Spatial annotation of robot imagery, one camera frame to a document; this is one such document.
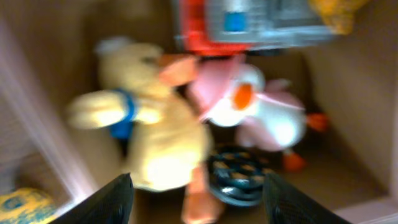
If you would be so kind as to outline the yellow ball blue letters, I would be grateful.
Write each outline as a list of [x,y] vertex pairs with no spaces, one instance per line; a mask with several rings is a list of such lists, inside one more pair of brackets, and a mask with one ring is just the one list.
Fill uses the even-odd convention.
[[1,195],[1,224],[50,223],[57,208],[52,197],[33,188]]

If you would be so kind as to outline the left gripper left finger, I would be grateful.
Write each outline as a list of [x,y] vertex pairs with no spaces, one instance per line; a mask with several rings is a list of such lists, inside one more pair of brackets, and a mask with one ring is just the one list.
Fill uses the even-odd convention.
[[131,176],[121,174],[50,224],[128,224],[133,202]]

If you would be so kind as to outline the yellow plush duck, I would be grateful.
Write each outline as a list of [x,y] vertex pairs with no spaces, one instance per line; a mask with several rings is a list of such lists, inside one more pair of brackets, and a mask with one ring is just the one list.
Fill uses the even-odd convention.
[[159,45],[123,36],[99,41],[94,53],[100,88],[70,102],[69,124],[115,134],[127,130],[123,169],[134,185],[151,192],[182,187],[182,221],[216,222],[224,205],[208,187],[211,132],[177,91],[196,79],[198,57],[168,54]]

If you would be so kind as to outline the pink hat rubber duck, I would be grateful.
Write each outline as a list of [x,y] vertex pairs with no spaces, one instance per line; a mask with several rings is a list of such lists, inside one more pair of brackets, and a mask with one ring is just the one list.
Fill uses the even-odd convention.
[[325,113],[309,113],[289,90],[286,79],[266,80],[244,55],[209,59],[198,67],[197,76],[187,86],[187,98],[202,122],[236,127],[236,142],[267,152],[281,152],[285,170],[302,170],[306,162],[293,147],[307,128],[324,132]]

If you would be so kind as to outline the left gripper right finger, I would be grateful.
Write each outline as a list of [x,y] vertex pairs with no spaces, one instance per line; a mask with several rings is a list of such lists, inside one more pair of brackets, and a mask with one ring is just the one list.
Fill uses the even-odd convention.
[[266,174],[263,199],[269,224],[350,224],[274,172]]

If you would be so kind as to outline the red grey toy truck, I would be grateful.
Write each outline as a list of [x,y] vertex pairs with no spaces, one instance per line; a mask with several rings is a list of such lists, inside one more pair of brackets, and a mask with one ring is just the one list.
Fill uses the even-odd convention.
[[202,57],[317,45],[348,35],[368,0],[174,0],[175,40]]

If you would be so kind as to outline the black round cap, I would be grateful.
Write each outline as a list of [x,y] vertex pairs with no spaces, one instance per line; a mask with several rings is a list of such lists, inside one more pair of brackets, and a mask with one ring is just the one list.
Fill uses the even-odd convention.
[[208,189],[217,199],[235,207],[260,204],[269,168],[266,158],[236,144],[217,144],[206,160],[206,168]]

